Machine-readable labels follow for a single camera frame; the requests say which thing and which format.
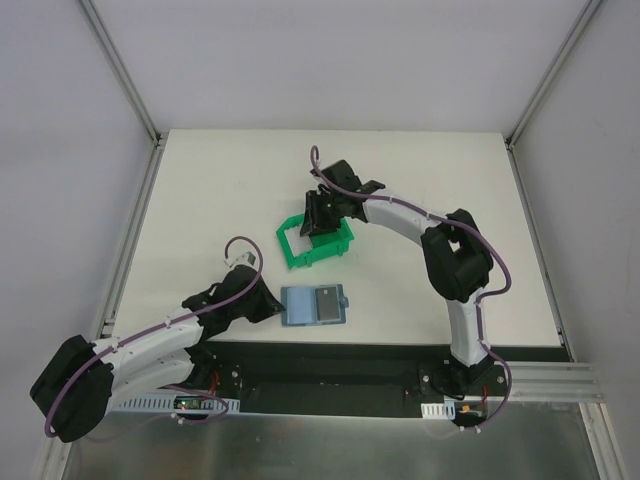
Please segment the blue leather card holder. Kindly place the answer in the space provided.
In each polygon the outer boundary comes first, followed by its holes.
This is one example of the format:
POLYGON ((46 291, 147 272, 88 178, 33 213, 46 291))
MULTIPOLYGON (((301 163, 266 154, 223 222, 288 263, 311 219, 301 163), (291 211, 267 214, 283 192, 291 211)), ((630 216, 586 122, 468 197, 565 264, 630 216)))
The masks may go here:
POLYGON ((344 294, 342 284, 282 287, 280 293, 281 303, 285 308, 281 314, 281 323, 284 327, 324 326, 344 324, 346 322, 349 299, 344 294), (317 320, 315 290, 325 286, 336 286, 338 288, 340 319, 337 321, 319 322, 317 320))

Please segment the silver credit card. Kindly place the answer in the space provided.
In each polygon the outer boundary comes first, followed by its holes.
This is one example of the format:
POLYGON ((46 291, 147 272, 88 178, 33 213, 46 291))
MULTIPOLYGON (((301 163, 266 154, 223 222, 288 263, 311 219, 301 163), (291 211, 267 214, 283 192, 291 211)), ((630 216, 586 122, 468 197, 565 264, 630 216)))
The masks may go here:
POLYGON ((315 290, 316 313, 319 322, 340 319, 340 302, 336 286, 319 287, 315 290))

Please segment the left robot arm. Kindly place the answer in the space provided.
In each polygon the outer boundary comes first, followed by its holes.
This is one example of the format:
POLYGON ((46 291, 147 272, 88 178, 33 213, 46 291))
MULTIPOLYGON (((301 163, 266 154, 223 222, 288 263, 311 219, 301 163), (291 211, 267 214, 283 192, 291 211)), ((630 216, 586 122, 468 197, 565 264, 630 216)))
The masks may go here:
POLYGON ((74 442, 150 390, 213 387, 220 373, 207 341, 237 319, 260 323, 284 310, 257 270, 240 265, 155 324, 111 339, 68 338, 29 392, 46 436, 74 442))

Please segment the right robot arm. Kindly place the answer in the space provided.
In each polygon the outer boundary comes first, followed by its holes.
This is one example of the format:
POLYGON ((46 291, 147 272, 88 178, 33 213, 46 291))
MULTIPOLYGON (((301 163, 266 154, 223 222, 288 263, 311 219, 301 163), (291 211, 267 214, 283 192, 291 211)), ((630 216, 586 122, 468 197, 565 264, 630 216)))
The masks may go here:
POLYGON ((306 192, 301 235, 334 233, 344 218, 351 218, 384 227, 418 245, 431 286, 446 300, 451 330, 449 363, 431 375, 430 385, 457 400, 476 392, 493 365, 477 305, 493 259, 478 239, 471 214, 464 209, 446 216, 429 213, 392 195, 383 183, 361 182, 344 160, 320 168, 317 147, 311 148, 310 157, 311 174, 319 185, 306 192))

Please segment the green plastic bin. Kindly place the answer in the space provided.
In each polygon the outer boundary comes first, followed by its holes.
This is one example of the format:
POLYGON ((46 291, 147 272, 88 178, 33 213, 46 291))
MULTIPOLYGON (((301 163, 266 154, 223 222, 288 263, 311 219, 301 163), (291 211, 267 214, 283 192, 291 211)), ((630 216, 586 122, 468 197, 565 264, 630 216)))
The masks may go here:
POLYGON ((300 230, 303 219, 303 214, 291 216, 276 230, 276 237, 289 269, 311 267, 314 263, 343 256, 348 252, 354 234, 345 219, 341 220, 340 227, 335 232, 302 237, 300 230))

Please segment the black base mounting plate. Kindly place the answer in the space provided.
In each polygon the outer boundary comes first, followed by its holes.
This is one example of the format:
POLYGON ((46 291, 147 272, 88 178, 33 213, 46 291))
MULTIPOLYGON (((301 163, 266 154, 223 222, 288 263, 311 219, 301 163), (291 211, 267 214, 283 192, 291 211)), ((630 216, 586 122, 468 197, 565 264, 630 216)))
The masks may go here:
POLYGON ((466 374, 445 345, 210 340, 190 351, 196 366, 181 387, 237 400, 243 413, 417 418, 447 393, 506 393, 499 360, 466 374))

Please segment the right aluminium frame post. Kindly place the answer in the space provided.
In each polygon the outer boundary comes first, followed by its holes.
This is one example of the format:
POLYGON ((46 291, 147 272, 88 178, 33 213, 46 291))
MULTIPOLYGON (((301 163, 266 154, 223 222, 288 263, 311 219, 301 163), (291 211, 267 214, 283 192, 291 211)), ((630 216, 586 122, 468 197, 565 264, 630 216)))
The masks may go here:
POLYGON ((590 25, 606 5, 605 0, 588 0, 581 7, 579 14, 573 21, 568 33, 558 47, 551 62, 537 83, 524 110, 518 117, 510 133, 505 136, 505 145, 508 151, 512 151, 519 139, 524 134, 527 126, 541 107, 553 84, 559 78, 573 52, 581 42, 590 25))

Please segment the aluminium frame post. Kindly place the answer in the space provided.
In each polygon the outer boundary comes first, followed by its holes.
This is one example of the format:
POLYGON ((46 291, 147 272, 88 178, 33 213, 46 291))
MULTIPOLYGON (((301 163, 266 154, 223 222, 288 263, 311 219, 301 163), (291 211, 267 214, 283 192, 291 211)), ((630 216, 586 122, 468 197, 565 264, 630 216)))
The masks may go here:
POLYGON ((505 136, 505 145, 508 151, 512 151, 519 139, 524 134, 527 126, 541 107, 553 84, 559 78, 573 52, 581 42, 590 25, 606 5, 605 0, 588 0, 581 7, 579 14, 573 21, 568 33, 558 47, 551 62, 537 83, 524 110, 518 117, 510 133, 505 136))
POLYGON ((152 119, 152 116, 135 85, 135 82, 120 55, 118 48, 108 30, 94 1, 76 1, 83 18, 88 24, 91 33, 96 40, 121 92, 131 107, 135 117, 145 131, 153 145, 159 145, 163 141, 162 132, 152 119))

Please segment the left aluminium frame post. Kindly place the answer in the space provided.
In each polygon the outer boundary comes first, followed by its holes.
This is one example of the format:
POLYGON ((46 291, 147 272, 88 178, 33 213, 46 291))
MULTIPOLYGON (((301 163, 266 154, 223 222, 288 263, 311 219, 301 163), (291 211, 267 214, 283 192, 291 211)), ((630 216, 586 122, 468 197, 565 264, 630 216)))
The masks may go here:
POLYGON ((145 131, 153 145, 159 145, 163 141, 162 132, 152 119, 152 116, 135 85, 135 82, 120 55, 118 48, 108 30, 94 1, 76 1, 83 18, 88 24, 91 33, 96 40, 121 92, 131 107, 135 117, 145 131))

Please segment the aluminium front rail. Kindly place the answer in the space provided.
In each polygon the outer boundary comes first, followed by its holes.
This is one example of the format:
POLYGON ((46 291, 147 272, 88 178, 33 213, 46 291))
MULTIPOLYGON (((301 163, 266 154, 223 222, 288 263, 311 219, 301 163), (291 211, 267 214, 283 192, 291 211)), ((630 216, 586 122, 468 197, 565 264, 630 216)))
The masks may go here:
MULTIPOLYGON (((116 372, 104 397, 114 408, 137 396, 163 387, 173 389, 187 380, 193 367, 183 360, 159 363, 126 375, 116 372)), ((477 381, 495 397, 538 402, 601 402, 604 395, 591 366, 579 363, 513 362, 494 365, 477 381)))

